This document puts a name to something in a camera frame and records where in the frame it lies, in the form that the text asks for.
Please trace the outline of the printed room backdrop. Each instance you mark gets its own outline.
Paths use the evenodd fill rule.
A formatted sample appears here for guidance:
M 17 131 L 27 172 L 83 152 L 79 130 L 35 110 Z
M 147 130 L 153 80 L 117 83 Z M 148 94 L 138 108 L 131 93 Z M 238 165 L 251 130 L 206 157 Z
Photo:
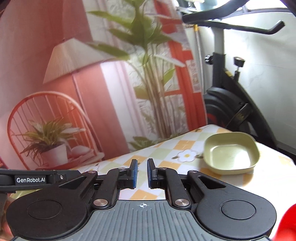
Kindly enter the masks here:
M 69 169 L 206 125 L 172 1 L 6 1 L 1 166 Z

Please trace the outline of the checkered floral tablecloth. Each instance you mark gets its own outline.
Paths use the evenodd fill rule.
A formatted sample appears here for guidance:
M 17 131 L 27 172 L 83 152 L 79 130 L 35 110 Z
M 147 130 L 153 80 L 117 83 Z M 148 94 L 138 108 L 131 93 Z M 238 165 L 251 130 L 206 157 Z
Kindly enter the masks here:
M 14 240 L 272 240 L 295 204 L 295 164 L 256 143 L 254 169 L 237 175 L 212 172 L 205 140 L 230 133 L 209 125 L 130 154 L 81 167 L 78 176 L 26 194 L 8 207 Z M 147 160 L 187 175 L 191 208 L 170 206 L 163 189 L 150 189 Z M 137 186 L 120 191 L 111 208 L 93 208 L 94 182 L 138 161 Z

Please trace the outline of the black exercise bike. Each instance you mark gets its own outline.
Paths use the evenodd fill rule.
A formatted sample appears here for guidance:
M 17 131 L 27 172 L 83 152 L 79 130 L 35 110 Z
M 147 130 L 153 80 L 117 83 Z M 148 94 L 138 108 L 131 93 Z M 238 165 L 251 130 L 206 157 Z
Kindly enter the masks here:
M 187 1 L 183 21 L 212 32 L 210 123 L 295 151 L 295 1 Z

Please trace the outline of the green square plate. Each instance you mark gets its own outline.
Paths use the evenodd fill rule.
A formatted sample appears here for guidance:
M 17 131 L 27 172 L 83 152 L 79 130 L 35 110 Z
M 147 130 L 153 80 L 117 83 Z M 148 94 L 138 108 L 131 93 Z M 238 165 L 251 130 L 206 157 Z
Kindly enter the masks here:
M 203 159 L 219 175 L 252 171 L 260 158 L 255 139 L 246 133 L 216 133 L 204 142 Z

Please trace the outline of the red bowl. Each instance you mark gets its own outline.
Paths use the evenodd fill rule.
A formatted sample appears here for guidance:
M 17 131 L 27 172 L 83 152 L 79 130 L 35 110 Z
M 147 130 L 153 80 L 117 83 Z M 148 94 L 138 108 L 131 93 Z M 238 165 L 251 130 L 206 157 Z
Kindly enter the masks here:
M 295 241 L 296 204 L 291 206 L 282 217 L 277 232 L 272 240 Z

